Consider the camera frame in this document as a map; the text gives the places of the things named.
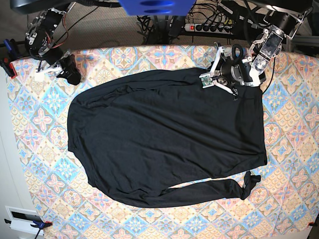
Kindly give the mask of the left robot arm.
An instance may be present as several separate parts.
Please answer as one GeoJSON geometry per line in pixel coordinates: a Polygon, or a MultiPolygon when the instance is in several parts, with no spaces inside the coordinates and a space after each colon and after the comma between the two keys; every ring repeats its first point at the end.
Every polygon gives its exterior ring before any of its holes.
{"type": "Polygon", "coordinates": [[[199,77],[203,88],[219,87],[232,94],[236,99],[236,85],[258,87],[266,80],[264,71],[271,60],[282,50],[284,39],[292,40],[311,10],[302,15],[275,11],[270,26],[263,29],[260,39],[252,42],[247,53],[239,44],[231,48],[232,56],[225,56],[225,47],[217,43],[217,53],[210,71],[199,77]]]}

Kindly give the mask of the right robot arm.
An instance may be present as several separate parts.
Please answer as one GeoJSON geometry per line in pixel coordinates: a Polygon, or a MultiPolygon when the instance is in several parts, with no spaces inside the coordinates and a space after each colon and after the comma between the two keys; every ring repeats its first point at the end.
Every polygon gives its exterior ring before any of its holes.
{"type": "Polygon", "coordinates": [[[66,14],[72,8],[67,3],[42,11],[36,17],[25,37],[25,48],[31,58],[46,62],[48,68],[38,67],[38,73],[56,72],[57,78],[63,78],[71,85],[78,85],[81,74],[76,67],[75,56],[70,51],[62,51],[60,45],[53,39],[53,34],[59,23],[65,26],[66,14]]]}

